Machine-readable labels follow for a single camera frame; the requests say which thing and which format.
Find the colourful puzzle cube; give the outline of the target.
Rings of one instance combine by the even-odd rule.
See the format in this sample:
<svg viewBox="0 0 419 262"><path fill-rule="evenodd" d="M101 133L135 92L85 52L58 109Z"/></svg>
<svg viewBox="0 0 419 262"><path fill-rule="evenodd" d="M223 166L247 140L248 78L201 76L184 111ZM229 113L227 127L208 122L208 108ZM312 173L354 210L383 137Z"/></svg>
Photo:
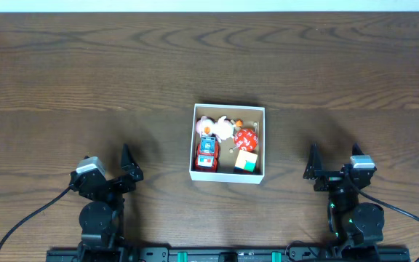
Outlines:
<svg viewBox="0 0 419 262"><path fill-rule="evenodd" d="M243 170L244 172L254 172L258 155L249 151L240 150L234 167L237 170Z"/></svg>

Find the red toy car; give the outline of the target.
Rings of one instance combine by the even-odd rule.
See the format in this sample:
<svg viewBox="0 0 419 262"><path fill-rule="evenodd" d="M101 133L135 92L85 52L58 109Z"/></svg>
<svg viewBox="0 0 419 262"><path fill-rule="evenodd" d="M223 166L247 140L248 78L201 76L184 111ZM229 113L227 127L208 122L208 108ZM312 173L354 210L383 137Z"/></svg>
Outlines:
<svg viewBox="0 0 419 262"><path fill-rule="evenodd" d="M201 172L216 172L219 150L216 137L202 136L196 150L195 169Z"/></svg>

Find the red ball with letters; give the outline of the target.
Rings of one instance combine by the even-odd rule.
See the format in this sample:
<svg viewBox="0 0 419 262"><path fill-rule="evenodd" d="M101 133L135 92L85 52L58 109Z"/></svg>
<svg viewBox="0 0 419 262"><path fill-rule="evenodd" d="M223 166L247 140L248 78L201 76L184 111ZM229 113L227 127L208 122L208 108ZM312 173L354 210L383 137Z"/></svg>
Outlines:
<svg viewBox="0 0 419 262"><path fill-rule="evenodd" d="M258 135L254 130L242 129L235 134L234 144L239 150L254 151L258 146Z"/></svg>

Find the white duck toy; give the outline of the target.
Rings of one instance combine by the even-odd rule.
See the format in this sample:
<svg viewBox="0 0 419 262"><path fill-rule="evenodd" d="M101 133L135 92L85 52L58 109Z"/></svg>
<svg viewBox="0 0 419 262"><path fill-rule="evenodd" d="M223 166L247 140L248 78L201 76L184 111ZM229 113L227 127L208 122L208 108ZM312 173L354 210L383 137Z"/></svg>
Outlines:
<svg viewBox="0 0 419 262"><path fill-rule="evenodd" d="M202 116L195 125L195 132L200 136L215 136L219 143L223 140L232 138L234 127L227 116L221 116L217 121L213 121L207 116Z"/></svg>

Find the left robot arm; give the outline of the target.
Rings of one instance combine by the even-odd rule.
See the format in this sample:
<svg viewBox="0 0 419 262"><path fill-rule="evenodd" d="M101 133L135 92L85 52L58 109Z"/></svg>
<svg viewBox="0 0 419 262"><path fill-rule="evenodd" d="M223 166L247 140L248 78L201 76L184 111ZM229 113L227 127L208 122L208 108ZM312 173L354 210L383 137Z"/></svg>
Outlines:
<svg viewBox="0 0 419 262"><path fill-rule="evenodd" d="M87 247L111 249L123 235L123 195L136 189L136 183L143 180L143 171L128 145L123 145L120 166L124 174L108 180L100 159L87 156L71 173L71 190L91 201L79 215L81 241Z"/></svg>

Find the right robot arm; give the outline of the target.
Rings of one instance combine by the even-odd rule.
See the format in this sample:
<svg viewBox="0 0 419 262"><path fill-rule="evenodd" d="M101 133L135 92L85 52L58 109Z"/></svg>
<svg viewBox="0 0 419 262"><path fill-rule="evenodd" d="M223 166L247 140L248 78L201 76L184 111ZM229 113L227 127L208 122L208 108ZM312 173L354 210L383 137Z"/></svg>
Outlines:
<svg viewBox="0 0 419 262"><path fill-rule="evenodd" d="M314 191L328 193L328 223L342 245L358 247L383 240L383 208L359 201L359 191L370 185L376 170L372 157L356 144L350 162L338 171L325 170L318 146L310 148L303 177L314 182Z"/></svg>

